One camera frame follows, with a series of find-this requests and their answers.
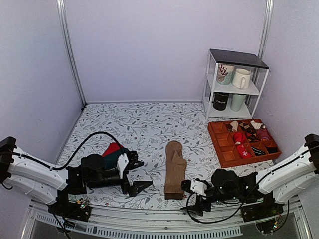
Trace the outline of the tan ribbed sock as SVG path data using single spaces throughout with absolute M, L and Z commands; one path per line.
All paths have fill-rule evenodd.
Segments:
M 166 200 L 182 200 L 184 191 L 181 183 L 185 180 L 187 161 L 182 155 L 182 145 L 178 141 L 171 141 L 166 149 L 166 176 L 164 197 Z

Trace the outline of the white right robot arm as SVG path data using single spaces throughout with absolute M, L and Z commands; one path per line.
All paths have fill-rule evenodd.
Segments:
M 211 181 L 184 180 L 181 188 L 196 196 L 194 205 L 183 211 L 203 216 L 215 202 L 239 201 L 244 221 L 266 218 L 283 212 L 283 205 L 319 178 L 319 137 L 309 134 L 295 153 L 272 167 L 238 176 L 232 170 L 217 169 Z

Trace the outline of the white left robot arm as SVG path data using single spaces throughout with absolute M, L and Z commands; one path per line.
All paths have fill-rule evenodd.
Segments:
M 120 186 L 123 194 L 134 197 L 152 185 L 152 181 L 130 183 L 128 173 L 142 167 L 136 151 L 111 143 L 103 155 L 91 154 L 77 167 L 57 166 L 34 158 L 16 146 L 16 139 L 0 142 L 0 181 L 17 186 L 25 194 L 55 206 L 63 216 L 74 212 L 69 195 L 84 195 L 88 189 Z

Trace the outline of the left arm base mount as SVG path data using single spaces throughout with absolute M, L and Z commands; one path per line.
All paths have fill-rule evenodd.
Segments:
M 48 205 L 48 212 L 61 216 L 63 219 L 74 219 L 88 222 L 92 207 L 89 200 L 80 198 L 77 201 L 69 201 L 68 193 L 58 191 L 56 202 Z

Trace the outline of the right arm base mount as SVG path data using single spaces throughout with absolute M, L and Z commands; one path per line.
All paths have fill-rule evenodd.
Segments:
M 283 206 L 283 204 L 276 203 L 273 194 L 269 193 L 264 196 L 263 202 L 243 206 L 240 211 L 243 221 L 250 222 L 281 214 L 284 212 Z

